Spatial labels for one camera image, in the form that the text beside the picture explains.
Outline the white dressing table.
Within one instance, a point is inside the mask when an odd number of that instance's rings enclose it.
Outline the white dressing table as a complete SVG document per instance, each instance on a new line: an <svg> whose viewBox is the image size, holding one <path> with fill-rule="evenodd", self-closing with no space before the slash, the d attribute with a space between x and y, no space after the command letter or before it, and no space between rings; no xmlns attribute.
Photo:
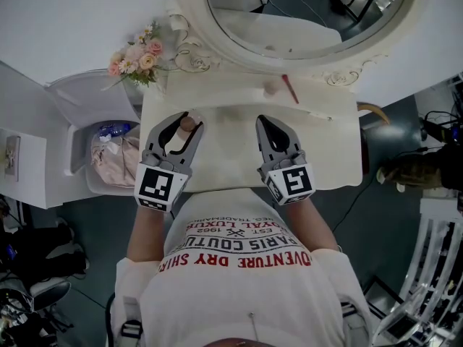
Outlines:
<svg viewBox="0 0 463 347"><path fill-rule="evenodd" d="M357 186L362 181L360 125L355 96L348 90L291 77L299 104L280 76L240 72L171 72L144 89L140 141L181 111L202 121L205 131L192 161L188 192L262 184L255 122L272 116L297 133L319 190ZM263 83L279 91L263 95Z"/></svg>

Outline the person's left forearm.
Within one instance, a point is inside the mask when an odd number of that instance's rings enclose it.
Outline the person's left forearm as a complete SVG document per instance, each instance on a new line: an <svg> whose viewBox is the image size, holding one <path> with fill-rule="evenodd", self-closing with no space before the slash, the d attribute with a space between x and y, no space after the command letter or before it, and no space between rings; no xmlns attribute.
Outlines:
<svg viewBox="0 0 463 347"><path fill-rule="evenodd" d="M164 258L165 215L139 206L129 239L126 257L133 262L160 262Z"/></svg>

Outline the white side cabinet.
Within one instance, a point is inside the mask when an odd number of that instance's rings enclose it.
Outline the white side cabinet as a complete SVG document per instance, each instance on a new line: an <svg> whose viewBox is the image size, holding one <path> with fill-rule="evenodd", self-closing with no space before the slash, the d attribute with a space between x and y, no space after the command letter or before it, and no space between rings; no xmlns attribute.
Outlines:
<svg viewBox="0 0 463 347"><path fill-rule="evenodd" d="M0 194L44 209L75 200L77 186L64 174L68 127L42 86L0 63ZM18 182L4 174L12 135L21 137Z"/></svg>

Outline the pink cloth bag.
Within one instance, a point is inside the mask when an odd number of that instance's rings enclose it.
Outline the pink cloth bag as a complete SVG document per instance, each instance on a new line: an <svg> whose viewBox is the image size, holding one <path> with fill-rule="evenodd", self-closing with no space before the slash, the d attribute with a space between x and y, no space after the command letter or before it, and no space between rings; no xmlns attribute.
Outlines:
<svg viewBox="0 0 463 347"><path fill-rule="evenodd" d="M139 125L118 137L100 137L96 134L90 144L90 164L104 183L133 188L139 163L139 146Z"/></svg>

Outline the black equipment pile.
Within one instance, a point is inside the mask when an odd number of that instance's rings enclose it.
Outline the black equipment pile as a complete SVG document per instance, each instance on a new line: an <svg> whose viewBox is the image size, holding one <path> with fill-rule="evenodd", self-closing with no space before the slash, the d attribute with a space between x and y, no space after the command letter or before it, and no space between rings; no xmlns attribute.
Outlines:
<svg viewBox="0 0 463 347"><path fill-rule="evenodd" d="M0 197L0 347L58 347L49 306L67 295L68 278L90 263L65 220L45 228L6 230Z"/></svg>

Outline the oval white framed mirror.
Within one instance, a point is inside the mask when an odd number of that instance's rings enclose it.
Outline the oval white framed mirror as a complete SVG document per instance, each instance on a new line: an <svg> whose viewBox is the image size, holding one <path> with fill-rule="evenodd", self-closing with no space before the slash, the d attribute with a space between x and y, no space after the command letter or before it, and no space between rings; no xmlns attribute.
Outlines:
<svg viewBox="0 0 463 347"><path fill-rule="evenodd" d="M417 24L428 0L166 0L178 62L350 87Z"/></svg>

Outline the white printed t-shirt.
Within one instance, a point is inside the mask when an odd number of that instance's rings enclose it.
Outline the white printed t-shirt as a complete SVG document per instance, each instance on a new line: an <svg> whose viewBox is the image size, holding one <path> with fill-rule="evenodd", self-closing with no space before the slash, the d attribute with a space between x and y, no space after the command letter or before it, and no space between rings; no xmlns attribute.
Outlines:
<svg viewBox="0 0 463 347"><path fill-rule="evenodd" d="M310 252L250 189L191 196L160 262L117 263L114 347L370 347L348 256Z"/></svg>

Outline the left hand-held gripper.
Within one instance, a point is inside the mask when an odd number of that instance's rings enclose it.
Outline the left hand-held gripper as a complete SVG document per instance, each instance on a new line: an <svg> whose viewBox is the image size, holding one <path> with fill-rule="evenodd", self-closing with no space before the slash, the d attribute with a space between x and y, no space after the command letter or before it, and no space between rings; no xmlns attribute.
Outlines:
<svg viewBox="0 0 463 347"><path fill-rule="evenodd" d="M200 121L195 126L180 150L172 150L168 155L165 150L187 116L188 111L171 115L149 132L135 179L134 197L139 206L169 213L187 186L204 123Z"/></svg>

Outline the white flower vase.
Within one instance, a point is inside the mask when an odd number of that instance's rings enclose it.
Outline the white flower vase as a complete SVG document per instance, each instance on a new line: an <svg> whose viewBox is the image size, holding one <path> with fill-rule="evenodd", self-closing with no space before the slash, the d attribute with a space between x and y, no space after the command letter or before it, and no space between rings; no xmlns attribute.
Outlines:
<svg viewBox="0 0 463 347"><path fill-rule="evenodd" d="M123 84L129 98L143 98L144 90L141 88L141 86L136 85L132 80L124 80Z"/></svg>

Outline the blue plastic bottle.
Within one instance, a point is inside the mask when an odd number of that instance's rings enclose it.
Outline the blue plastic bottle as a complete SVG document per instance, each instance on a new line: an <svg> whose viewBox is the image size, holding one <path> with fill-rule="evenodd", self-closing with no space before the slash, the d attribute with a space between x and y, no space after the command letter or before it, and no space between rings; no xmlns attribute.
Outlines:
<svg viewBox="0 0 463 347"><path fill-rule="evenodd" d="M98 138L106 141L115 137L121 137L128 133L131 128L132 127L129 123L121 122L103 125L98 131Z"/></svg>

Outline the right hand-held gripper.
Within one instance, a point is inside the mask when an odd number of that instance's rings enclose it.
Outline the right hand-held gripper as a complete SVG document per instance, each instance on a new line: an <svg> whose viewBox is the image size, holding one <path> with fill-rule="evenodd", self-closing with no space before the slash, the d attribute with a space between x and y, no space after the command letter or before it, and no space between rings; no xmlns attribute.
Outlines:
<svg viewBox="0 0 463 347"><path fill-rule="evenodd" d="M313 167L301 150L296 132L284 122L266 115L257 117L255 128L264 162L258 172L274 202L280 206L290 205L314 194Z"/></svg>

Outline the person's right forearm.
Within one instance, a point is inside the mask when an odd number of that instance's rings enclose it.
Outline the person's right forearm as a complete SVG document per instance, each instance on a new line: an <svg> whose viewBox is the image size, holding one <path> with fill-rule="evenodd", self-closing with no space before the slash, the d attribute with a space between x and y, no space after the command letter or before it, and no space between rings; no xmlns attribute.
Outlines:
<svg viewBox="0 0 463 347"><path fill-rule="evenodd" d="M309 198L287 205L285 211L294 235L310 252L339 251L332 230Z"/></svg>

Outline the pink flower bouquet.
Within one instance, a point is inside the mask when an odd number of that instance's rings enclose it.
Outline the pink flower bouquet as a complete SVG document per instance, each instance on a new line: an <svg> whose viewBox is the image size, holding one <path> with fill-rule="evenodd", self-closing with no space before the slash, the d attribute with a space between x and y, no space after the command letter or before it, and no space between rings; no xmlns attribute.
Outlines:
<svg viewBox="0 0 463 347"><path fill-rule="evenodd" d="M107 73L119 81L130 80L134 85L148 87L157 82L161 70L163 43L161 26L153 20L132 41L110 58Z"/></svg>

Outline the small picture frame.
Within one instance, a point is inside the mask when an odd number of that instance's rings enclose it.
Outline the small picture frame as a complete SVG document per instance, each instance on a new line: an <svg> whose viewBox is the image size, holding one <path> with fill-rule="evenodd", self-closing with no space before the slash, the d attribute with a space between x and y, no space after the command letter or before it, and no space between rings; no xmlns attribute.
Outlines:
<svg viewBox="0 0 463 347"><path fill-rule="evenodd" d="M8 136L5 146L4 174L16 182L19 181L20 141L20 136Z"/></svg>

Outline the white metal rack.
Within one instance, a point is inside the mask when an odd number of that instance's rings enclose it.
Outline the white metal rack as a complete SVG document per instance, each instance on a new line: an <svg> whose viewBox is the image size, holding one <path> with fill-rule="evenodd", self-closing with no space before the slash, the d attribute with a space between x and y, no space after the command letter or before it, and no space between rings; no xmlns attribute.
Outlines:
<svg viewBox="0 0 463 347"><path fill-rule="evenodd" d="M371 347L463 347L463 212L457 198L425 197L400 292L374 276L365 287Z"/></svg>

